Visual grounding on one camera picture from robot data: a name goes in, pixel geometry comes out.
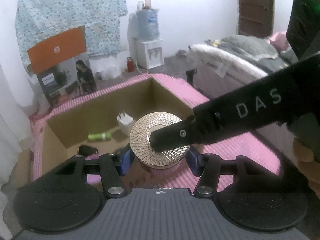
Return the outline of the person's hand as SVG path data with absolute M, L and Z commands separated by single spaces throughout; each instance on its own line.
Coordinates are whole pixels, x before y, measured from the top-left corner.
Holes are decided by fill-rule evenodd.
M 315 123 L 292 124 L 290 131 L 295 136 L 293 153 L 297 167 L 319 197 L 319 127 Z

